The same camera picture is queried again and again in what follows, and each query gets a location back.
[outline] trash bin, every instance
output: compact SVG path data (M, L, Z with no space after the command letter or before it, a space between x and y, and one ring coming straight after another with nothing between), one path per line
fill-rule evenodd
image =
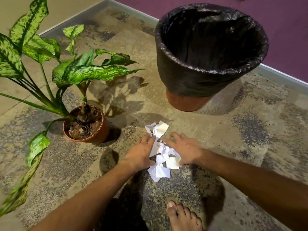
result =
M157 66L168 101L196 111L256 68L268 38L252 17L229 7L191 4L162 17L155 33Z

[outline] toe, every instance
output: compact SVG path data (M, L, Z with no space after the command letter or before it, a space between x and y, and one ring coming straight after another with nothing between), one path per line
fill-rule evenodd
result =
M197 223L197 215L194 212L191 212L190 216L191 216L192 220Z
M199 217L197 218L197 225L202 227L202 221Z
M177 204L176 207L177 207L177 213L179 214L179 216L185 215L184 208L183 208L182 204Z
M190 218L190 209L188 207L184 207L185 215Z
M177 219L177 213L176 213L177 212L177 206L176 206L175 202L173 202L173 201L168 202L167 207L168 207L168 209L167 209L168 216L169 216L170 220L171 219Z

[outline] pot rim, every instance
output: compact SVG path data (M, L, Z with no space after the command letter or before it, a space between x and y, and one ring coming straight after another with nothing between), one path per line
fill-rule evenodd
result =
M97 131L96 131L93 135L91 135L91 136L89 136L89 137L87 137L86 139L83 139L83 140L75 140L75 139L73 139L71 136L69 136L68 134L66 134L66 132L68 132L68 131L65 130L65 124L66 124L67 122L69 122L69 120L65 120L65 121L63 122L63 132L64 132L64 134L65 134L65 136L66 136L67 138L69 138L70 140L72 140L72 141L74 141L74 142L86 142L87 140L93 139L94 136L95 136L95 135L101 130L101 128L103 127L103 123L104 123L104 121L105 121L105 115L104 115L104 113L102 112L102 110L101 110L100 108L98 108L97 106L95 106L95 105L91 105L91 104L88 104L88 105L89 105L89 106L93 106L93 107L97 108L97 109L100 111L100 113L102 114L102 122L101 122L99 128L97 129ZM81 107L81 105L78 106L78 107L76 107L75 109L73 109L71 112L75 111L75 110L78 109L79 107Z
M159 48L160 50L163 51L163 53L172 61L174 61L177 64L182 65L185 68L191 69L191 70L195 70L201 73L215 73L215 74L220 74L220 75L224 75L224 74L229 74L232 73L234 70L240 70L243 74L248 73L249 71L255 69L258 65L261 64L261 62L264 60L264 58L267 55L268 49L269 49L269 43L268 43L268 37L263 29L263 27L261 26L260 23L258 23L255 19L253 19L251 16L248 16L253 23L256 24L255 27L257 27L258 31L260 34L262 34L262 38L265 39L266 44L262 45L259 49L260 54L259 54L259 58L256 59L251 59L248 62L245 63L245 65L240 66L240 67L235 67L235 68L228 68L228 69L216 69L216 71L219 71L218 73L213 72L213 70L206 70L206 69L202 69L199 68L197 66L193 66L190 65L186 62L181 61L179 58L177 58L176 56L174 56L174 54L167 48L165 42L163 41L161 35L162 35L162 26L163 24L168 21L169 18L171 18L172 16L176 15L177 13L179 13L180 11L184 10L188 10L188 9L205 9L205 7L208 10L213 10L215 11L216 8L220 8L220 9L226 9L229 11L236 11L238 13L240 13L242 16L248 16L246 14L244 14L243 12L235 9L235 8L231 8L231 7L225 7L225 6L220 6L220 5L214 5L214 4L208 4L208 3L194 3L194 4L189 4L189 5L183 5L183 6L179 6L177 8L174 8L173 10L169 11L168 13L166 13L158 22L158 24L156 25L156 29L155 29L155 40L156 40L156 46L157 48Z

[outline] hand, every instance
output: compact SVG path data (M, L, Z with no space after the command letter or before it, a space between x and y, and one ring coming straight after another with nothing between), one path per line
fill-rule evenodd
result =
M189 139L185 134L179 135L177 132L172 132L171 136L175 138L176 143L167 138L162 140L179 153L182 158L180 165L197 164L198 159L203 155L204 149L197 143L196 139Z
M137 141L135 146L129 149L122 162L129 163L135 172L154 166L155 162L149 159L149 155L155 141L155 136L150 138L150 135L146 133L141 140Z

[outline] purple wall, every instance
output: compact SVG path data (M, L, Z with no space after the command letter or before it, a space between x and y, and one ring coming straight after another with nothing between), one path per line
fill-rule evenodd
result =
M308 82L308 0L115 0L160 19L181 5L212 3L236 8L261 23L269 37L264 64Z

